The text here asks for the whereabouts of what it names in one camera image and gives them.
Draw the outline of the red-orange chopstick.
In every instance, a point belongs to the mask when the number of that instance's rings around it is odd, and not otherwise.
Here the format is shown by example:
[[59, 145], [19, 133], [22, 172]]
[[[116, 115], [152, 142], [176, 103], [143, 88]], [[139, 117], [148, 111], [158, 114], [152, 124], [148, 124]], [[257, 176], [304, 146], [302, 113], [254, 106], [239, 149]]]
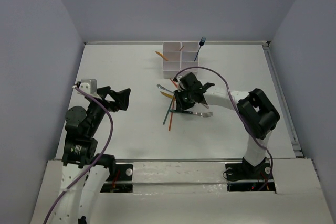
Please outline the red-orange chopstick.
[[170, 107], [170, 121], [169, 121], [169, 129], [168, 131], [170, 132], [171, 131], [171, 127], [172, 127], [172, 120], [173, 120], [173, 112], [172, 110], [174, 109], [174, 105], [175, 105], [175, 99], [173, 99], [173, 103]]
[[176, 88], [178, 88], [177, 83], [176, 83], [175, 81], [173, 81], [173, 79], [170, 78], [170, 81], [174, 84], [174, 86], [175, 86]]

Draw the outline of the teal chopstick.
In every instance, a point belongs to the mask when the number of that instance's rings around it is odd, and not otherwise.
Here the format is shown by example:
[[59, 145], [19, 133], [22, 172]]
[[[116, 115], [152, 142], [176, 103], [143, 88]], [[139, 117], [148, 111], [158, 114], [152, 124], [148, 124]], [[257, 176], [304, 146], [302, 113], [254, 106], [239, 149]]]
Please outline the teal chopstick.
[[165, 117], [164, 117], [164, 120], [163, 120], [163, 125], [165, 125], [165, 123], [166, 123], [167, 117], [168, 117], [168, 115], [169, 115], [169, 113], [170, 113], [170, 110], [171, 110], [172, 107], [173, 107], [173, 103], [174, 103], [174, 101], [175, 101], [175, 97], [173, 97], [173, 98], [171, 99], [170, 105], [169, 105], [169, 107], [168, 107], [168, 109], [167, 109], [167, 112], [166, 112]]

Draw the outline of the silver fork teal handle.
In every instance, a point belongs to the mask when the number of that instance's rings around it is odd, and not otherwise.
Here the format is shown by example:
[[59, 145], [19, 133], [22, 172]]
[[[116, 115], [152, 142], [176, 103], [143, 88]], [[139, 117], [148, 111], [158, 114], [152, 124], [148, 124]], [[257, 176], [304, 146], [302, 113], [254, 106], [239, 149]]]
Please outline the silver fork teal handle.
[[213, 112], [178, 111], [178, 110], [173, 110], [173, 109], [170, 109], [170, 112], [180, 113], [180, 114], [190, 114], [190, 115], [195, 115], [195, 116], [199, 116], [202, 118], [209, 118], [213, 116]]

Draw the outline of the orange plastic knife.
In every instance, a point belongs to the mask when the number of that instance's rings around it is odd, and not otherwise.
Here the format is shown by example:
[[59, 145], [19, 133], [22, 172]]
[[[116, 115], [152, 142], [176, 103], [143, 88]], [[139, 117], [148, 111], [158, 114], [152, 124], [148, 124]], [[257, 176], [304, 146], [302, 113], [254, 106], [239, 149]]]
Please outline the orange plastic knife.
[[162, 53], [155, 51], [157, 55], [159, 55], [164, 61], [169, 61]]

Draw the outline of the blue metal fork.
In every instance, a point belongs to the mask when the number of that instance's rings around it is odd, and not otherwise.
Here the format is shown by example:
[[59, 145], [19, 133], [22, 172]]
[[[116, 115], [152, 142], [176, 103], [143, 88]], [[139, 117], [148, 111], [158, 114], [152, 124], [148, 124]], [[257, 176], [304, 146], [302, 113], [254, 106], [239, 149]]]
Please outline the blue metal fork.
[[203, 36], [199, 41], [199, 48], [198, 48], [198, 51], [197, 51], [196, 56], [194, 58], [194, 61], [196, 61], [198, 59], [200, 49], [204, 46], [205, 42], [206, 42], [206, 37]]

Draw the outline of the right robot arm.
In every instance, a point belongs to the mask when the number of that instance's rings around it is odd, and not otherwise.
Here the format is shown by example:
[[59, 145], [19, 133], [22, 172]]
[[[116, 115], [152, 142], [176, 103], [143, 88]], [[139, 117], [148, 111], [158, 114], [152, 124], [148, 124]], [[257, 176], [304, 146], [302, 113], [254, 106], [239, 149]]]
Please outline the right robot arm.
[[178, 82], [178, 89], [174, 91], [178, 112], [186, 112], [198, 103], [219, 106], [237, 113], [249, 134], [241, 171], [248, 178], [258, 175], [260, 165], [266, 158], [270, 135], [280, 120], [277, 109], [263, 90], [255, 88], [250, 92], [242, 92], [216, 88], [213, 83], [201, 84], [193, 73], [174, 80]]

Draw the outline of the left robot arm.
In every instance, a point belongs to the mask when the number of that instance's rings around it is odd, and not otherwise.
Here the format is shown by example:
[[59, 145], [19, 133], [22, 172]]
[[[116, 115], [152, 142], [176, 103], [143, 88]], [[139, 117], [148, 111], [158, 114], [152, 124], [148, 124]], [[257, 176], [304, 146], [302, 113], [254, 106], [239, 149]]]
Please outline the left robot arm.
[[[89, 223], [103, 184], [118, 176], [115, 157], [105, 151], [113, 133], [111, 113], [127, 110], [131, 90], [97, 88], [91, 79], [77, 82], [72, 88], [89, 101], [89, 106], [74, 106], [66, 113], [60, 189], [44, 223]], [[104, 116], [109, 118], [110, 132], [97, 153], [94, 135]]]

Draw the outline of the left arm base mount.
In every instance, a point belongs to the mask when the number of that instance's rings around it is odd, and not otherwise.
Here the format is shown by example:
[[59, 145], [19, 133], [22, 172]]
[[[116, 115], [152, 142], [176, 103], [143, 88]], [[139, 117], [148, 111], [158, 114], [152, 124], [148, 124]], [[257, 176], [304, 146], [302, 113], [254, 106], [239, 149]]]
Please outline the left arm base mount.
[[132, 193], [133, 164], [117, 163], [116, 173], [110, 175], [102, 185], [101, 193]]

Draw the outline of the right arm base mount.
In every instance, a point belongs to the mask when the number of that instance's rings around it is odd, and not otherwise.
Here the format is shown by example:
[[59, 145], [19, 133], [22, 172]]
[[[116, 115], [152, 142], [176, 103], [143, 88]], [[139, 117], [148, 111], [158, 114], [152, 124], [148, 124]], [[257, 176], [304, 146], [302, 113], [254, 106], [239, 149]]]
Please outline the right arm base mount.
[[254, 174], [247, 174], [242, 163], [227, 163], [222, 177], [227, 181], [229, 192], [276, 192], [273, 175], [270, 175], [270, 164], [264, 163], [261, 170]]

